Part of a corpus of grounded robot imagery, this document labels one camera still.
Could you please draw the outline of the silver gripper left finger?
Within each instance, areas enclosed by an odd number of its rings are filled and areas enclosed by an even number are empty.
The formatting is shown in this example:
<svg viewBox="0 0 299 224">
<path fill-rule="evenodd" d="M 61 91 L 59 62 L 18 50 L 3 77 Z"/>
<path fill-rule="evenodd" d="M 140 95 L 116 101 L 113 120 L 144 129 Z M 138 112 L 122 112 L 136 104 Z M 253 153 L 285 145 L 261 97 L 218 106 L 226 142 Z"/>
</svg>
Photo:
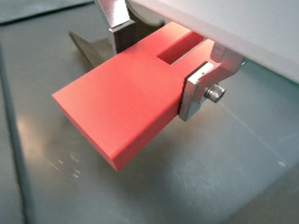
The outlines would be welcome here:
<svg viewBox="0 0 299 224">
<path fill-rule="evenodd" d="M 136 22 L 130 19 L 125 0 L 93 0 L 106 23 L 108 42 L 113 54 L 136 43 Z"/>
</svg>

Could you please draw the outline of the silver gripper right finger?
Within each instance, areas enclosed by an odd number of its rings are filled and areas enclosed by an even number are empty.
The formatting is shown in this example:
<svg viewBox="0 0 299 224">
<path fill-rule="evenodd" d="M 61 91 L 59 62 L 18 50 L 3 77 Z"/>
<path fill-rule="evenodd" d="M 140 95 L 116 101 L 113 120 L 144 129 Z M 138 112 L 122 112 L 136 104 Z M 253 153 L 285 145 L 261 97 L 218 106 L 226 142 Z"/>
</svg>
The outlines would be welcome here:
<svg viewBox="0 0 299 224">
<path fill-rule="evenodd" d="M 240 68 L 244 57 L 218 43 L 212 44 L 208 58 L 184 78 L 178 117 L 188 121 L 205 100 L 217 103 L 225 94 L 218 85 Z"/>
</svg>

